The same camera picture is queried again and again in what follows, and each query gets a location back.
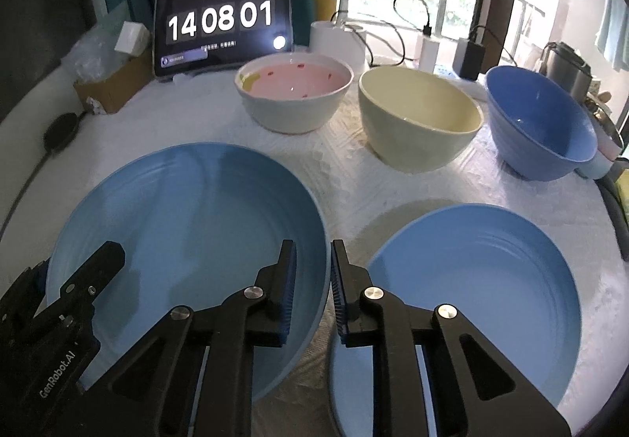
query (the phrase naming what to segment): white tablecloth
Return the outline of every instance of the white tablecloth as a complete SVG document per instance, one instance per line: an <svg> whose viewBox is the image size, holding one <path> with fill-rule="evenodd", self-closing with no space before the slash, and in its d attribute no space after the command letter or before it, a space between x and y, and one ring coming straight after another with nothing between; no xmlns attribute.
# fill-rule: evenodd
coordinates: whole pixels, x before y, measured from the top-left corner
<svg viewBox="0 0 629 437"><path fill-rule="evenodd" d="M0 293L19 272L52 252L78 202L133 159L174 144L220 141L257 149L289 168L321 205L331 238L366 265L402 226L460 202L509 208L541 227L574 274L583 313L581 351L560 410L573 431L607 401L629 363L629 287L614 231L592 181L570 174L526 182L496 155L484 127L458 159L427 174L402 174L375 157L360 122L355 85L322 129L278 135L246 114L233 72L151 83L119 113L88 116L77 140L45 165L18 207L0 246ZM290 376L258 402L254 435L333 434L328 416L328 304L320 329Z"/></svg>

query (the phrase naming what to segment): silver screw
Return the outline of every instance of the silver screw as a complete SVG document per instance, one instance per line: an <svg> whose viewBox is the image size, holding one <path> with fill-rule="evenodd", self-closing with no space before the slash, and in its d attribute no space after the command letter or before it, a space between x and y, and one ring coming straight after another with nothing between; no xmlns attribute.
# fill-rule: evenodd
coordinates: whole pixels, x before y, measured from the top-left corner
<svg viewBox="0 0 629 437"><path fill-rule="evenodd" d="M178 305L171 311L171 318L173 320L185 320L190 316L190 310L185 305Z"/></svg>
<svg viewBox="0 0 629 437"><path fill-rule="evenodd" d="M262 295L264 295L264 290L259 286L245 288L245 297L248 299L259 299Z"/></svg>
<svg viewBox="0 0 629 437"><path fill-rule="evenodd" d="M365 290L365 297L371 299L372 301L379 301L384 297L384 291L380 288L376 288L375 286L371 286Z"/></svg>
<svg viewBox="0 0 629 437"><path fill-rule="evenodd" d="M440 305L439 309L436 311L439 313L440 317L448 320L452 320L457 315L457 308L450 304Z"/></svg>

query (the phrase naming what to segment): plastic bag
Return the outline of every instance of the plastic bag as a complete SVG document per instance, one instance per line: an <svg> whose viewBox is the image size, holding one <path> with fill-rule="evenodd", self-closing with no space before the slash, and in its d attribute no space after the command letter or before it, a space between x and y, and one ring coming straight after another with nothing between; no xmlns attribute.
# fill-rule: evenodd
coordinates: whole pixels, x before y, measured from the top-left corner
<svg viewBox="0 0 629 437"><path fill-rule="evenodd" d="M74 43L61 64L80 82L105 80L129 60L128 54L114 50L122 26L129 20L129 4L123 1Z"/></svg>

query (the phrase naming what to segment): plate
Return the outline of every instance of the plate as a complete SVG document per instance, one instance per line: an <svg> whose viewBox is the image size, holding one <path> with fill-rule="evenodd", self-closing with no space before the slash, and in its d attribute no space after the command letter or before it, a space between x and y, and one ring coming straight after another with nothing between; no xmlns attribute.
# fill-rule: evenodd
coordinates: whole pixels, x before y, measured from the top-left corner
<svg viewBox="0 0 629 437"><path fill-rule="evenodd" d="M488 205L443 208L395 234L368 268L406 304L455 305L557 407L579 352L581 309L564 257L533 223ZM371 348L345 348L338 336L331 348L337 424L345 437L371 435Z"/></svg>
<svg viewBox="0 0 629 437"><path fill-rule="evenodd" d="M101 351L91 386L175 305L212 307L297 246L291 332L281 349L256 348L254 398L275 387L309 344L328 295L329 239L311 193L286 168L250 149L188 144L111 174L74 210L50 260L46 301L106 240L127 262L96 299Z"/></svg>

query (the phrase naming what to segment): tablet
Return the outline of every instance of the tablet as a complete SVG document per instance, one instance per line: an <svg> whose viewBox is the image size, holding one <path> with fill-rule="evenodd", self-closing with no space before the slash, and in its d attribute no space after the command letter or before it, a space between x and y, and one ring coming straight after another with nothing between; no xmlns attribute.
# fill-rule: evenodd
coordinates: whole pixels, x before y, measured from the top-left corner
<svg viewBox="0 0 629 437"><path fill-rule="evenodd" d="M155 0L158 78L236 67L293 48L291 0Z"/></svg>

